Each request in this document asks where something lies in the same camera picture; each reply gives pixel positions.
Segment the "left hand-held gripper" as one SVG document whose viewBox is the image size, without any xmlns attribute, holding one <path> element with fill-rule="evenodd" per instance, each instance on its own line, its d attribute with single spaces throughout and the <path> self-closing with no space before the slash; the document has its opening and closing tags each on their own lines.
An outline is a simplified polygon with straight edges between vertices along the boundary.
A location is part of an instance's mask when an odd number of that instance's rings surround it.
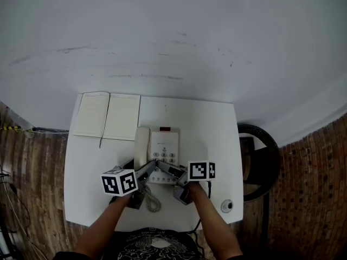
<svg viewBox="0 0 347 260">
<path fill-rule="evenodd" d="M 151 160 L 135 171 L 134 159 L 115 166 L 114 169 L 101 174 L 104 193 L 113 197 L 130 194 L 127 207 L 139 210 L 144 200 L 145 183 L 156 167 L 156 161 Z"/>
</svg>

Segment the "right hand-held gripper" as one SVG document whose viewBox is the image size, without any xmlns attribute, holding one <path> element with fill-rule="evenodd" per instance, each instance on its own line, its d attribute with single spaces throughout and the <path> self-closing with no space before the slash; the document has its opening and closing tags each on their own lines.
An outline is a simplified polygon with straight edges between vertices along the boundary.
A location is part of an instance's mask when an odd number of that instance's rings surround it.
<svg viewBox="0 0 347 260">
<path fill-rule="evenodd" d="M 190 161 L 188 167 L 181 168 L 161 160 L 156 161 L 158 169 L 166 174 L 178 177 L 173 196 L 184 205 L 191 203 L 188 184 L 190 182 L 207 182 L 208 198 L 211 197 L 211 181 L 216 178 L 216 165 L 212 161 Z"/>
</svg>

